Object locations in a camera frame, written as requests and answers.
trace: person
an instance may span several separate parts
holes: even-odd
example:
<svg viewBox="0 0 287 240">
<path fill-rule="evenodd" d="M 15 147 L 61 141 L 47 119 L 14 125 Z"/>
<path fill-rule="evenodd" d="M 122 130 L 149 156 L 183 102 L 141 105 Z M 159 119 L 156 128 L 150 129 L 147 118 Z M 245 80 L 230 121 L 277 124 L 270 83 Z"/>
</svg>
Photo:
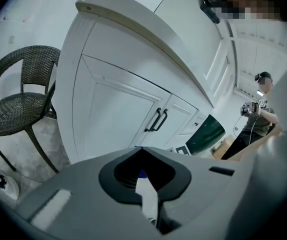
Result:
<svg viewBox="0 0 287 240">
<path fill-rule="evenodd" d="M 19 186 L 10 176 L 0 174 L 0 189 L 12 199 L 17 200 L 19 197 Z"/>
<path fill-rule="evenodd" d="M 222 156 L 222 160 L 228 160 L 250 144 L 258 141 L 266 136 L 272 125 L 278 124 L 278 117 L 274 114 L 274 110 L 269 107 L 266 94 L 273 87 L 273 79 L 270 73 L 262 72 L 259 74 L 259 89 L 264 92 L 264 96 L 258 100 L 258 105 L 253 103 L 250 108 L 248 120 L 241 133 Z"/>
</svg>

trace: cable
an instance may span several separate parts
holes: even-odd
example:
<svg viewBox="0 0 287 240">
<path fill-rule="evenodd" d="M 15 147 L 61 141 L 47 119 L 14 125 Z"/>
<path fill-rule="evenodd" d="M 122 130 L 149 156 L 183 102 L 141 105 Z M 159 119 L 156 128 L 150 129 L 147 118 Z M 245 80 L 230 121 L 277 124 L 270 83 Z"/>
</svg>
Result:
<svg viewBox="0 0 287 240">
<path fill-rule="evenodd" d="M 238 136 L 235 134 L 235 127 L 236 127 L 236 125 L 238 124 L 240 118 L 242 118 L 242 115 L 239 117 L 238 121 L 235 123 L 235 125 L 234 125 L 234 127 L 233 127 L 233 129 L 232 129 L 232 130 L 233 130 L 233 134 L 234 134 L 236 137 L 238 137 Z"/>
<path fill-rule="evenodd" d="M 257 121 L 257 119 L 258 119 L 258 118 L 259 118 L 259 117 L 257 116 L 257 118 L 255 119 L 255 121 L 254 121 L 254 123 L 253 123 L 253 125 L 252 125 L 251 132 L 250 132 L 250 139 L 249 139 L 249 144 L 248 144 L 248 146 L 250 145 L 250 142 L 252 141 L 253 129 L 254 129 L 255 123 L 256 123 L 256 121 Z"/>
</svg>

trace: white strip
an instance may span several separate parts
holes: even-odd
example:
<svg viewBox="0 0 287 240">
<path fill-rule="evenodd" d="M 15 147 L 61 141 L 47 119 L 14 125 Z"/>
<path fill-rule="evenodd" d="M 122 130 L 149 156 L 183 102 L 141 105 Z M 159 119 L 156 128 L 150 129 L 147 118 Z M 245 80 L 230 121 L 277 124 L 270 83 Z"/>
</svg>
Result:
<svg viewBox="0 0 287 240">
<path fill-rule="evenodd" d="M 63 210 L 71 195 L 72 193 L 68 190 L 59 190 L 32 218 L 31 224 L 42 231 L 46 231 Z"/>
</svg>

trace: person's foot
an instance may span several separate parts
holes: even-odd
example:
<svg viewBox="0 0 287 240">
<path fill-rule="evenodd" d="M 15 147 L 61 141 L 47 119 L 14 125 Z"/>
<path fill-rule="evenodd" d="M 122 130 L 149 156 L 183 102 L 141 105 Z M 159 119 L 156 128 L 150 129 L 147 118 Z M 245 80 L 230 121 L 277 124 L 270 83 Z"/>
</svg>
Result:
<svg viewBox="0 0 287 240">
<path fill-rule="evenodd" d="M 4 187 L 0 187 L 0 189 L 5 192 L 10 198 L 17 200 L 19 197 L 19 186 L 17 182 L 9 176 L 3 175 L 5 180 Z"/>
</svg>

